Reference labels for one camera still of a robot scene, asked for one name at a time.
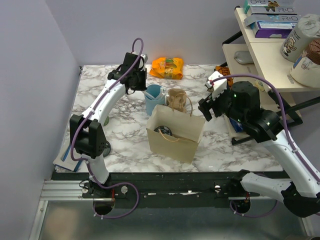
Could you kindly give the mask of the beige paper bag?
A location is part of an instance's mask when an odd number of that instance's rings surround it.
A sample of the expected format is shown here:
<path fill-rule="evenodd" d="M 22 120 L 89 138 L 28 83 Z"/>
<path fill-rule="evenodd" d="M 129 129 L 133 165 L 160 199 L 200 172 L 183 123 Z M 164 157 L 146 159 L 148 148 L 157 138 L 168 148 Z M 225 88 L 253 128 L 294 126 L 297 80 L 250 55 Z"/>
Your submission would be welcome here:
<path fill-rule="evenodd" d="M 206 119 L 172 107 L 156 105 L 146 123 L 153 153 L 191 164 L 202 139 Z"/>

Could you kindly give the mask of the black plastic cup lid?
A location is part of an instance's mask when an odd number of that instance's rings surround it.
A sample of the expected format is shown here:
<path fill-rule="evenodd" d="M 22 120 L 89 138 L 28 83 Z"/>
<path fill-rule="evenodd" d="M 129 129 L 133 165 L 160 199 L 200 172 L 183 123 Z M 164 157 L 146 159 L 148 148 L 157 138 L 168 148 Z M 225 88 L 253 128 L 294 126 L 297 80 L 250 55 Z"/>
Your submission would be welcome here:
<path fill-rule="evenodd" d="M 162 133 L 163 135 L 169 135 L 169 136 L 172 136 L 173 133 L 172 131 L 170 130 L 169 127 L 167 126 L 164 126 L 164 125 L 161 125 L 161 126 L 158 126 L 154 129 L 155 132 L 157 133 Z"/>

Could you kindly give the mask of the green paper cup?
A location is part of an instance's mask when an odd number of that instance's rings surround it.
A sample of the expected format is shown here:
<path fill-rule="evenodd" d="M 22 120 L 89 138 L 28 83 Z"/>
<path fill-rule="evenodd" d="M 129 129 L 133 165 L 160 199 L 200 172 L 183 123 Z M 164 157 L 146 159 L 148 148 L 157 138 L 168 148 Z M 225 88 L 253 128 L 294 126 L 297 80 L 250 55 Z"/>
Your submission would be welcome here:
<path fill-rule="evenodd" d="M 104 123 L 103 123 L 103 126 L 107 126 L 107 125 L 109 124 L 109 122 L 110 122 L 110 118 L 107 117 L 107 118 L 105 119 Z"/>

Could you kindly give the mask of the single brown pulp cup carrier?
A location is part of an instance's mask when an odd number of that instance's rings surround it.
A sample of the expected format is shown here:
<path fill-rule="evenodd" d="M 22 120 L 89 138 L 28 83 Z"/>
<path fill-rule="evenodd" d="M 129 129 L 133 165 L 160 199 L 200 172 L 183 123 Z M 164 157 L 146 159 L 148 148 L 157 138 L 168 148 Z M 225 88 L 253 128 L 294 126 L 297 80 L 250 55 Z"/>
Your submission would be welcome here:
<path fill-rule="evenodd" d="M 176 135 L 176 134 L 174 134 L 173 137 L 176 138 L 177 141 L 187 141 L 187 142 L 192 142 L 192 143 L 198 143 L 197 140 L 192 140 L 192 139 L 189 139 L 189 138 L 186 138 L 186 137 L 181 137 L 181 136 Z"/>

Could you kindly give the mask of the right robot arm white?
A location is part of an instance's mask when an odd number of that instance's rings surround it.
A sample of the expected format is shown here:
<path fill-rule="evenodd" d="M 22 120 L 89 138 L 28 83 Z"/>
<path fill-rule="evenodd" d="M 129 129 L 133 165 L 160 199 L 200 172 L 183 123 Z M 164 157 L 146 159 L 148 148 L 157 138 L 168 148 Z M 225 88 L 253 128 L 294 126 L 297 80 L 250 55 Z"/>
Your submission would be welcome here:
<path fill-rule="evenodd" d="M 228 87 L 225 79 L 213 85 L 213 92 L 198 102 L 205 119 L 225 115 L 242 125 L 247 135 L 266 148 L 280 163 L 289 179 L 272 179 L 241 170 L 229 182 L 227 192 L 241 196 L 257 193 L 285 205 L 298 217 L 320 212 L 320 173 L 298 150 L 279 115 L 263 109 L 260 91 L 249 81 Z"/>

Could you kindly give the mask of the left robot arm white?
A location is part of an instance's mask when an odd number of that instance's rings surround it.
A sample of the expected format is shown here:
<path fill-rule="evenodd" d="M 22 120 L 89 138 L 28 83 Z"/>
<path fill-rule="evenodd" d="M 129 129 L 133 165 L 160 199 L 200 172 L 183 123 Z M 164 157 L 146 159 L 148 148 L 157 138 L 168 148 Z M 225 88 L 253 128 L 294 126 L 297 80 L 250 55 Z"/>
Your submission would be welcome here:
<path fill-rule="evenodd" d="M 73 114 L 69 120 L 70 157 L 73 161 L 86 163 L 90 179 L 95 182 L 93 191 L 101 198 L 111 191 L 110 174 L 103 157 L 107 144 L 103 124 L 129 90 L 147 89 L 147 61 L 146 54 L 127 52 L 123 63 L 108 74 L 106 84 L 94 102 L 82 114 Z"/>

